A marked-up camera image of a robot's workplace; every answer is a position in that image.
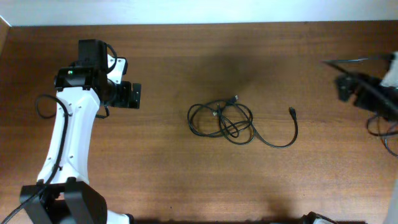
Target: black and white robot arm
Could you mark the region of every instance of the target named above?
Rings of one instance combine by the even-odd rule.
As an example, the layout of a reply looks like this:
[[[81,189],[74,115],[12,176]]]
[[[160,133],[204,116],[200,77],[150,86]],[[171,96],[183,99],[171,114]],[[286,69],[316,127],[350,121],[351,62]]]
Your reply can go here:
[[[100,40],[80,40],[79,59],[59,70],[55,77],[59,102],[49,153],[37,184],[23,186],[20,196],[34,223],[134,222],[132,215],[108,210],[105,199],[89,186],[87,172],[93,123],[96,117],[104,118],[97,115],[100,106],[107,115],[108,106],[139,108],[141,85],[122,81],[126,70],[126,59]]]

